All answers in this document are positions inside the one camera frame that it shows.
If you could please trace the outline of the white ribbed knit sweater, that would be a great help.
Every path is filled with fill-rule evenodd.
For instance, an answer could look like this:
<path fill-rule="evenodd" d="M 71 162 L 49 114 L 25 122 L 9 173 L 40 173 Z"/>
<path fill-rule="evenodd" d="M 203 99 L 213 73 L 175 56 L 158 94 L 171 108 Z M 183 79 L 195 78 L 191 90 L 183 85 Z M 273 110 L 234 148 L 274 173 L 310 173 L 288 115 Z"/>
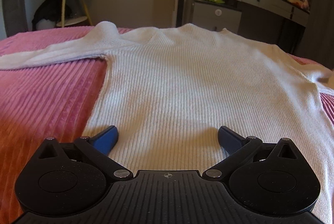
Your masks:
<path fill-rule="evenodd" d="M 333 70 L 227 30 L 186 24 L 120 34 L 106 21 L 80 39 L 3 55 L 1 69 L 86 58 L 107 68 L 83 133 L 116 126 L 112 159 L 131 171 L 204 171 L 224 157 L 223 125 L 268 143 L 289 137 L 320 181 L 314 214 L 333 223 L 333 122 L 320 98 L 333 94 Z"/>

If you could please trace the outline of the round yellow-legged side table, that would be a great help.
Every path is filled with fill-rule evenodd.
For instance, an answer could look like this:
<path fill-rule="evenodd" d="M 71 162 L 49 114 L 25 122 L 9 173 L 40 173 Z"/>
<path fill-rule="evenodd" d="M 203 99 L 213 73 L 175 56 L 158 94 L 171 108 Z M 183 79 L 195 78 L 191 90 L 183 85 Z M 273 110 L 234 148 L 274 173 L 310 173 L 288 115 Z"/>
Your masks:
<path fill-rule="evenodd" d="M 85 0 L 61 0 L 61 16 L 56 27 L 65 28 L 79 24 L 93 25 Z"/>

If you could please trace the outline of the grey bedside cabinet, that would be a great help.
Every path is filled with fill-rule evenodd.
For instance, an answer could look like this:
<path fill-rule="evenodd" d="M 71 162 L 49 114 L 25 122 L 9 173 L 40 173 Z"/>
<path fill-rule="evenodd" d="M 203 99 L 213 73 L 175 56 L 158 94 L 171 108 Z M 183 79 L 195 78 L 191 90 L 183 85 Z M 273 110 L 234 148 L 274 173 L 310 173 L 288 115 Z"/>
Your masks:
<path fill-rule="evenodd" d="M 213 4 L 205 0 L 192 0 L 190 23 L 209 31 L 227 29 L 238 33 L 242 12 L 234 8 Z"/>

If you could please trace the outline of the grey dressing table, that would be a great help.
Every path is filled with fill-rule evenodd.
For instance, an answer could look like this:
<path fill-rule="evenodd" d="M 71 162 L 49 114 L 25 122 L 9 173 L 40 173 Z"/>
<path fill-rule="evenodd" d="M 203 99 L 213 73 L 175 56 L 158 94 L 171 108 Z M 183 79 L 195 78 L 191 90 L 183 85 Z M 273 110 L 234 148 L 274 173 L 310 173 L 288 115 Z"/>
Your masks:
<path fill-rule="evenodd" d="M 225 0 L 240 10 L 237 34 L 278 45 L 295 54 L 303 39 L 310 13 L 283 0 Z"/>

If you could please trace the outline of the black garment on table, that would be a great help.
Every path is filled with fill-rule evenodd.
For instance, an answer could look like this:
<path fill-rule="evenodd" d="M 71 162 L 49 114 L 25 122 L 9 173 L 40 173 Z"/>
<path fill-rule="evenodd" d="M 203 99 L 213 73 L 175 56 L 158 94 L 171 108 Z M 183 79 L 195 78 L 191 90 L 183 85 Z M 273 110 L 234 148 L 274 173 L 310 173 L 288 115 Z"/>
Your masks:
<path fill-rule="evenodd" d="M 35 11 L 32 19 L 32 30 L 37 30 L 37 24 L 45 19 L 52 22 L 61 21 L 62 0 L 44 0 Z"/>

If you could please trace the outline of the pink corduroy bed cover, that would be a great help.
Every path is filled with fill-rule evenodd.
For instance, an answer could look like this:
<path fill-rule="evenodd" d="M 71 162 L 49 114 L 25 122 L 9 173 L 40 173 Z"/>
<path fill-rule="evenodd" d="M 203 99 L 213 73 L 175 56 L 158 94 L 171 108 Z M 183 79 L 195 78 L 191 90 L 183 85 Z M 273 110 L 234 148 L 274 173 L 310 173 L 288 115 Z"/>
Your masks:
<path fill-rule="evenodd" d="M 83 38 L 94 27 L 20 33 L 1 41 L 1 56 L 42 50 Z M 299 64 L 315 62 L 290 55 Z M 84 128 L 101 92 L 107 64 L 86 58 L 48 66 L 1 69 L 1 223 L 21 215 L 15 180 L 44 138 L 71 142 Z M 333 94 L 321 94 L 333 122 Z"/>

